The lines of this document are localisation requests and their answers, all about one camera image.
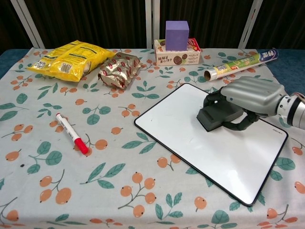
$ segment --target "whiteboard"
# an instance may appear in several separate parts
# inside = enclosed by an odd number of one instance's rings
[[[252,206],[288,134],[263,120],[244,131],[219,127],[207,132],[196,118],[207,95],[185,83],[134,124],[230,196]]]

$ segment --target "yellow snack bag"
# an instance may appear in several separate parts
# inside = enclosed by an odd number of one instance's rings
[[[28,70],[61,80],[78,82],[114,55],[115,53],[99,46],[74,41],[49,52]]]

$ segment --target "purple block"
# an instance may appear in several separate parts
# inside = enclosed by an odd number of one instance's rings
[[[187,21],[166,21],[165,49],[167,51],[185,51],[189,31]]]

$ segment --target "floral tablecloth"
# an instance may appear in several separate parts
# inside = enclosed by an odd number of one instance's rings
[[[247,208],[133,124],[184,82],[209,93],[241,76],[276,82],[266,66],[203,78],[204,69],[255,50],[204,49],[199,65],[162,67],[153,50],[115,50],[142,61],[127,90],[103,85],[99,69],[79,83],[26,70],[48,51],[31,49],[0,80],[0,228],[304,228],[303,130],[267,119],[289,138]],[[56,121],[58,112],[90,148],[87,156]]]

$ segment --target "cookie box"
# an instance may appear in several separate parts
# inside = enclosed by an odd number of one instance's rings
[[[157,65],[198,64],[200,48],[195,38],[189,38],[186,51],[167,51],[165,40],[154,41],[154,53]]]

